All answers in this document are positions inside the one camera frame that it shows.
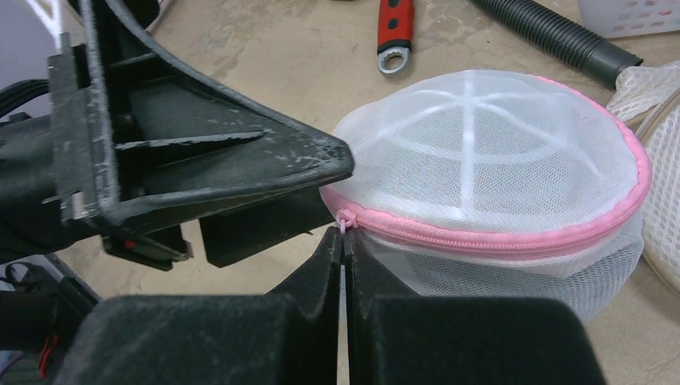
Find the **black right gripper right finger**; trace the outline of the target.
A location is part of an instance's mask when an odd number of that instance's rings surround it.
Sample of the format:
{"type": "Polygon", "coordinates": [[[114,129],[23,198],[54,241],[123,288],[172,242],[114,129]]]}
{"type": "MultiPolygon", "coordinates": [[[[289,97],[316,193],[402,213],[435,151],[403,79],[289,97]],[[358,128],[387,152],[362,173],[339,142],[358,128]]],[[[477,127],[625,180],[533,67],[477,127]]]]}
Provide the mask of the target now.
{"type": "Polygon", "coordinates": [[[344,236],[353,384],[603,384],[577,316],[546,298],[424,297],[344,236]]]}

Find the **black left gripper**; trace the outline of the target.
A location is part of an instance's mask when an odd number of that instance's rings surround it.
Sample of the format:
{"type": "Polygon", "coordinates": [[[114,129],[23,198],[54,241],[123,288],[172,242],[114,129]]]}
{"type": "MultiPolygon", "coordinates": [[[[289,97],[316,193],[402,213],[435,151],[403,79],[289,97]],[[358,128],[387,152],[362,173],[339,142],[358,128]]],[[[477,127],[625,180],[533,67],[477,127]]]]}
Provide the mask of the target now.
{"type": "Polygon", "coordinates": [[[109,254],[170,270],[191,256],[179,223],[352,174],[343,140],[201,74],[158,44],[124,2],[83,1],[80,10],[87,45],[59,34],[48,79],[1,91],[3,116],[51,96],[49,115],[1,123],[3,263],[99,234],[109,254]],[[67,137],[84,137],[87,111],[95,217],[120,230],[62,216],[79,192],[59,193],[78,176],[67,137]]]}

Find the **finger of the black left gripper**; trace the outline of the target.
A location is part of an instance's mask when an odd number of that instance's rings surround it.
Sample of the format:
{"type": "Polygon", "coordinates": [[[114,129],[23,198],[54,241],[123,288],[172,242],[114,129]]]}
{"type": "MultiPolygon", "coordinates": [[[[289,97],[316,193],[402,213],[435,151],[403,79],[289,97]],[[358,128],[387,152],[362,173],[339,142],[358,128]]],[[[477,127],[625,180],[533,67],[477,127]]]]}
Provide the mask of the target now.
{"type": "Polygon", "coordinates": [[[200,228],[208,263],[224,268],[332,222],[319,190],[308,188],[246,209],[203,217],[200,228]]]}

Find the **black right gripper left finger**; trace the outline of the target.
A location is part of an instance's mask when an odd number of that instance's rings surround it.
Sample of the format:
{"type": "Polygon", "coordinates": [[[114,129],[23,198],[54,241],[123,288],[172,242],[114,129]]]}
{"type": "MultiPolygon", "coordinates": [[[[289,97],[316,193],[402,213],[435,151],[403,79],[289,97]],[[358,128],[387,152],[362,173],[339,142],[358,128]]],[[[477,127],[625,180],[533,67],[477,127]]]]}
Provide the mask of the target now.
{"type": "Polygon", "coordinates": [[[263,295],[108,299],[84,319],[57,384],[334,384],[340,231],[263,295]]]}

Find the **pink-rimmed mesh laundry bag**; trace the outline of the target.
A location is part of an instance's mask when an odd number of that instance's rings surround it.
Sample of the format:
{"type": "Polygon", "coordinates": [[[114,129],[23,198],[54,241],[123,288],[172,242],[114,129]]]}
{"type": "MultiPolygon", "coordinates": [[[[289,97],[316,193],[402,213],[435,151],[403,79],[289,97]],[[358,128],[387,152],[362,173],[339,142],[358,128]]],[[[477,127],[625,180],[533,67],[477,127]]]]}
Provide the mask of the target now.
{"type": "Polygon", "coordinates": [[[645,149],[551,79],[436,76],[357,108],[334,134],[355,168],[323,202],[417,294],[550,298],[588,322],[642,255],[645,149]]]}

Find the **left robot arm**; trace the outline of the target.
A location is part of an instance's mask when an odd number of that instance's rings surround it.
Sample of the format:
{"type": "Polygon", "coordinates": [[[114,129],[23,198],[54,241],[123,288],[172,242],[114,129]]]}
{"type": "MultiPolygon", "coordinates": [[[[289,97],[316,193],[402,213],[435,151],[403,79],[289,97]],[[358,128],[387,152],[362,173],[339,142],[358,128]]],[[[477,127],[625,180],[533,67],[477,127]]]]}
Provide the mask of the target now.
{"type": "Polygon", "coordinates": [[[335,380],[339,232],[271,294],[123,296],[10,267],[99,235],[127,261],[189,258],[187,221],[247,258],[325,224],[318,190],[351,175],[342,140],[183,63],[148,33],[154,1],[80,1],[46,79],[1,92],[1,348],[51,384],[335,380]]]}

